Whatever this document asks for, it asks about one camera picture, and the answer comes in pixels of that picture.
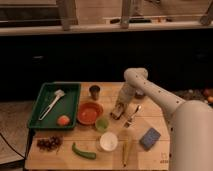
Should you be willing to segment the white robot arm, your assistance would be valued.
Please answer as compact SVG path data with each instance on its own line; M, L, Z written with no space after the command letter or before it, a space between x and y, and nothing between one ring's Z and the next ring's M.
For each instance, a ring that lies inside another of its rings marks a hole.
M150 82L145 68L128 68L115 105L127 108L142 91L170 122L169 171L213 171L213 108L200 100L184 100Z

